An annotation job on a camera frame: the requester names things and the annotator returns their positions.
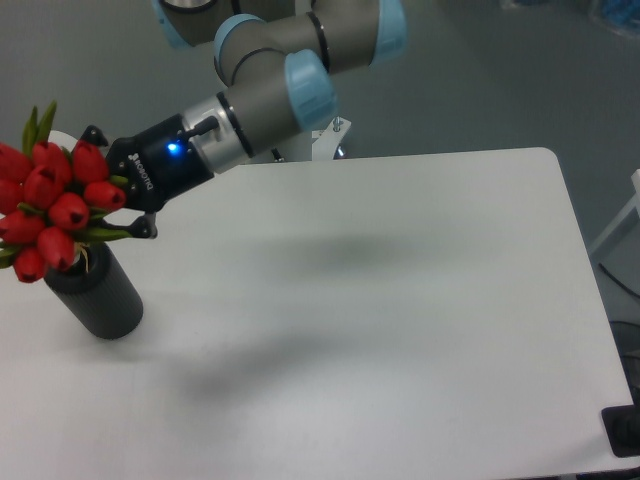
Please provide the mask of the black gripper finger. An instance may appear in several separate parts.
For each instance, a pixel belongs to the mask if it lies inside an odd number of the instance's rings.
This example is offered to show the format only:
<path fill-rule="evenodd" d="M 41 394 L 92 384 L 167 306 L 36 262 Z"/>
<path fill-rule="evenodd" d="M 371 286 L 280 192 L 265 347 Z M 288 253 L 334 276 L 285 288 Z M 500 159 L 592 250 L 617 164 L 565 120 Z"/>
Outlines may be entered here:
<path fill-rule="evenodd" d="M 145 212 L 127 225 L 112 223 L 103 219 L 102 227 L 109 232 L 120 232 L 126 238 L 153 240 L 158 236 L 156 214 L 152 212 Z"/>
<path fill-rule="evenodd" d="M 98 148 L 107 148 L 110 145 L 103 131 L 95 125 L 88 125 L 80 136 L 80 140 Z"/>

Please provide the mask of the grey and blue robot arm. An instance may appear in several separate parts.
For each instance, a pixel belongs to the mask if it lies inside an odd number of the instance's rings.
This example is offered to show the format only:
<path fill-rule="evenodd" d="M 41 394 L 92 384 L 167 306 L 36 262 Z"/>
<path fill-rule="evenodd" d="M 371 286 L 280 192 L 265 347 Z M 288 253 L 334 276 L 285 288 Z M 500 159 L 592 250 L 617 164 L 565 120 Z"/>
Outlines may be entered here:
<path fill-rule="evenodd" d="M 106 143 L 121 181 L 128 226 L 96 207 L 83 243 L 153 238 L 165 204 L 304 132 L 338 111 L 332 76 L 399 56 L 407 22 L 398 1 L 157 1 L 174 46 L 211 44 L 223 90 L 147 130 Z"/>

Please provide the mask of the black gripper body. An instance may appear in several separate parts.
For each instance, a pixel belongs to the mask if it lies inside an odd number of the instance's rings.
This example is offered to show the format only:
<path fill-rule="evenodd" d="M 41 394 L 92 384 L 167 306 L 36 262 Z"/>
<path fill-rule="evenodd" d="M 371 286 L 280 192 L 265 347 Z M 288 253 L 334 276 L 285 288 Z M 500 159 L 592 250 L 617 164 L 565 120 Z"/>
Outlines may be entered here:
<path fill-rule="evenodd" d="M 111 144 L 106 161 L 112 174 L 128 179 L 126 208 L 158 212 L 214 177 L 185 131 L 183 116 L 176 114 Z"/>

